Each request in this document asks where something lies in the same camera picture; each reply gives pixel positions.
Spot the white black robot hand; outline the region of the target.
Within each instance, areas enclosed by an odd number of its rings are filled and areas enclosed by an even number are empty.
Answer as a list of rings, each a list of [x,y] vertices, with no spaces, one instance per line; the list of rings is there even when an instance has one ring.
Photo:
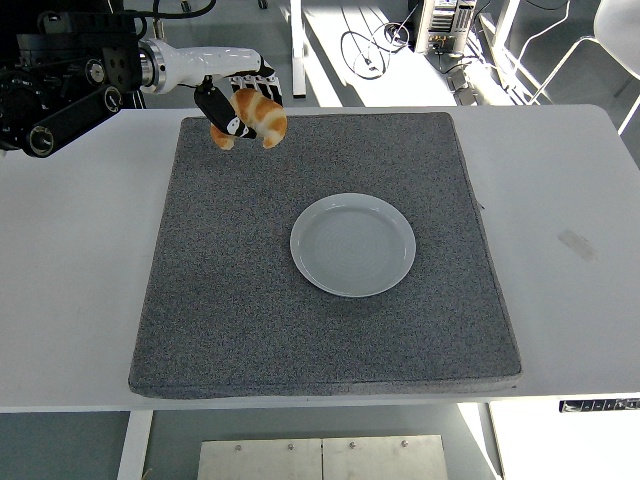
[[[288,119],[275,70],[256,51],[235,47],[176,49],[149,42],[153,77],[146,88],[165,94],[177,86],[193,89],[196,106],[210,121],[210,134],[222,150],[240,138],[260,138],[266,149],[285,137]]]

